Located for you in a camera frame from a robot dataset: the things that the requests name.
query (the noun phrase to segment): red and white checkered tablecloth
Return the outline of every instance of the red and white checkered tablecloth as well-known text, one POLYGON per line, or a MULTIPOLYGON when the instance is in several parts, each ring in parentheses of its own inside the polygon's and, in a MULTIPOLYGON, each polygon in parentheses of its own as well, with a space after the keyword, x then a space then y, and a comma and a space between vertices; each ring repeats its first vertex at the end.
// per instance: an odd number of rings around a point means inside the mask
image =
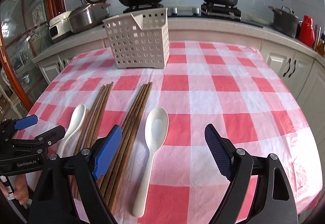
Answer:
MULTIPOLYGON (((322 173, 315 140, 297 102, 260 53, 245 46, 212 42, 171 42, 165 69, 119 70, 110 48, 75 58, 37 100, 30 114, 38 124, 19 134, 33 138, 57 125, 68 127, 74 108, 89 110, 103 84, 114 82, 100 126, 106 136, 121 124, 143 83, 153 82, 123 188, 116 219, 123 224, 208 223, 229 182, 204 139, 212 123, 222 137, 251 155, 275 153, 289 178, 298 212, 315 204, 322 173), (155 106, 166 109, 169 130, 155 156, 142 218, 131 209, 148 158, 146 117, 155 106)), ((251 178, 238 220, 246 218, 255 191, 251 178)))

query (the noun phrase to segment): spoon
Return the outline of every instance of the spoon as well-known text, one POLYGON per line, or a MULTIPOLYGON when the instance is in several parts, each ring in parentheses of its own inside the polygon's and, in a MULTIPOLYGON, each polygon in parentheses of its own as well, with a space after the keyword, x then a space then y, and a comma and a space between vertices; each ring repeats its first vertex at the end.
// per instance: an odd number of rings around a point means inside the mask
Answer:
POLYGON ((69 127, 61 140, 60 145, 56 151, 58 156, 63 157, 63 151, 69 139, 80 129, 83 120, 85 119, 86 106, 84 104, 78 105, 72 113, 69 127))
POLYGON ((149 149, 149 158, 132 210, 133 215, 138 218, 144 214, 153 159, 166 140, 168 124, 169 119, 165 109, 157 107, 150 111, 145 127, 145 139, 149 149))

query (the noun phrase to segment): black cabinet handle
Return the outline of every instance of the black cabinet handle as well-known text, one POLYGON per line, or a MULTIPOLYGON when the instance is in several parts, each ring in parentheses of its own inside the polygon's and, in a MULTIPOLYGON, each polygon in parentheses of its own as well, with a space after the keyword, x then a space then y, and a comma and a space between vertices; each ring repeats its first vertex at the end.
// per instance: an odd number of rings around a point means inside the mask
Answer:
POLYGON ((295 66, 294 66, 294 70, 293 70, 292 73, 289 75, 289 78, 290 78, 291 75, 296 71, 296 63, 297 63, 297 60, 295 60, 295 62, 294 62, 294 64, 295 64, 295 66))
POLYGON ((287 72, 285 72, 283 74, 283 77, 285 77, 285 75, 290 71, 290 64, 291 64, 291 58, 289 58, 289 68, 288 68, 287 72))

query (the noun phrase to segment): white plastic basket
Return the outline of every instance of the white plastic basket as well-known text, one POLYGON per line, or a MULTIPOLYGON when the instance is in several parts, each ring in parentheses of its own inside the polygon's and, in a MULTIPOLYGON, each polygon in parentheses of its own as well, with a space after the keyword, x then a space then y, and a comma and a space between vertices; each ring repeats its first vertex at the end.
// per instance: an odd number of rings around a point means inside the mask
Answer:
POLYGON ((169 58, 167 8, 103 20, 117 68, 164 68, 169 58))

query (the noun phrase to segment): human hand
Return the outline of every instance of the human hand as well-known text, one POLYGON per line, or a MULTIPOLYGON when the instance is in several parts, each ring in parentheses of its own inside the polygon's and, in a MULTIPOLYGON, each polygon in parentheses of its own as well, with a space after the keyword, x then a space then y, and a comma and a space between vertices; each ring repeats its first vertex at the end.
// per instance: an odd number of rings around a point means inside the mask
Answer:
MULTIPOLYGON (((28 188, 26 175, 18 175, 15 181, 16 189, 14 191, 15 199, 19 201, 19 204, 24 205, 28 202, 28 188)), ((3 183, 0 181, 0 189, 5 197, 9 197, 8 190, 4 187, 3 183)))

